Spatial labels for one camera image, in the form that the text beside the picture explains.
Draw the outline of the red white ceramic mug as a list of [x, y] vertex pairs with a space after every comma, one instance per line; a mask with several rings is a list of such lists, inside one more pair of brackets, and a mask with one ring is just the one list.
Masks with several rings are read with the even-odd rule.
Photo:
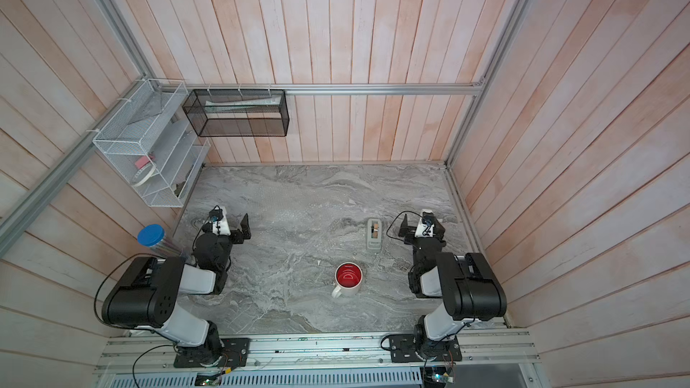
[[363, 278], [363, 271], [356, 263], [341, 264], [334, 273], [335, 288], [332, 291], [332, 298], [354, 296], [359, 292]]

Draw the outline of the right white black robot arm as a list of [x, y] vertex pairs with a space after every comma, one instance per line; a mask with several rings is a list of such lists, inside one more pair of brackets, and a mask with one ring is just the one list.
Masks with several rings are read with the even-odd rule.
[[462, 358], [458, 334], [473, 323], [505, 316], [508, 300], [482, 253], [446, 251], [446, 230], [433, 212], [420, 212], [416, 224], [409, 222], [409, 215], [409, 210], [398, 215], [393, 237], [413, 249], [409, 289], [418, 298], [438, 298], [441, 304], [420, 317], [413, 333], [387, 336], [386, 348], [395, 363], [454, 362]]

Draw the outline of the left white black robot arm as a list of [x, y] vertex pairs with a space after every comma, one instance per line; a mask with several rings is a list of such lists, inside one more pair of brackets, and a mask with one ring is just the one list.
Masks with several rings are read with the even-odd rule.
[[223, 292], [231, 251], [252, 238], [248, 215], [232, 229], [226, 211], [215, 206], [192, 246], [193, 264], [183, 256], [143, 254], [129, 264], [102, 304], [104, 324], [151, 331], [172, 343], [175, 368], [246, 365], [250, 340], [220, 337], [217, 325], [177, 305], [179, 295], [215, 296]]

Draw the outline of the blue lid plastic jar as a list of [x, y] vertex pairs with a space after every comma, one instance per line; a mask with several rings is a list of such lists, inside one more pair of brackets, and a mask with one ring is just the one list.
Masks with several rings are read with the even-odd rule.
[[144, 227], [137, 236], [138, 243], [161, 257], [181, 256], [183, 250], [167, 235], [165, 228], [159, 224]]

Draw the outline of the white tape roll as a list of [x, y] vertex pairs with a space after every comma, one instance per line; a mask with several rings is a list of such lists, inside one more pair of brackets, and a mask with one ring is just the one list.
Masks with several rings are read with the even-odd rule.
[[156, 173], [156, 166], [153, 163], [147, 163], [140, 168], [133, 176], [131, 185], [138, 188], [145, 184]]

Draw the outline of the pink eraser block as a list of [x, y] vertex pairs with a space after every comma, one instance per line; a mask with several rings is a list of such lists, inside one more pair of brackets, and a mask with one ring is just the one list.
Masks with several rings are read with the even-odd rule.
[[138, 158], [138, 160], [135, 162], [135, 166], [138, 170], [140, 170], [150, 163], [152, 163], [152, 159], [149, 156], [140, 156], [140, 158]]

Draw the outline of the paper sheet in basket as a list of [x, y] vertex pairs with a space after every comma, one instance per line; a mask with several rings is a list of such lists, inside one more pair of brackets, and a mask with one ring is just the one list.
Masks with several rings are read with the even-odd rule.
[[238, 114], [275, 114], [280, 113], [281, 96], [260, 96], [258, 98], [211, 98], [206, 101], [203, 109], [206, 113], [238, 115]]

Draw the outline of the black mesh wall basket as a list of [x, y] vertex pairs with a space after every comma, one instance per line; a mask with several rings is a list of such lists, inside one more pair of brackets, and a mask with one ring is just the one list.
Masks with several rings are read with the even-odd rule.
[[283, 138], [289, 130], [284, 92], [271, 89], [194, 89], [183, 111], [202, 138]]

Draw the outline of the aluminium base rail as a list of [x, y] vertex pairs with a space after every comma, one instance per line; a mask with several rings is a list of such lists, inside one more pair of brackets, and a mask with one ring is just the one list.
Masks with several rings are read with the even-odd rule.
[[[384, 332], [250, 335], [242, 354], [245, 371], [325, 368], [386, 368], [395, 366], [383, 350]], [[153, 336], [113, 338], [95, 365], [97, 375], [174, 372], [171, 344]], [[463, 330], [451, 356], [411, 357], [410, 366], [534, 364], [540, 361], [529, 331], [522, 329]]]

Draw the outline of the horizontal aluminium wall rail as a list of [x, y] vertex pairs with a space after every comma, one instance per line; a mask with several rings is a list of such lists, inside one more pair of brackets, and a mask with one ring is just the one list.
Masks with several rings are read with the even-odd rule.
[[478, 95], [474, 84], [184, 84], [188, 90], [282, 91], [286, 95]]

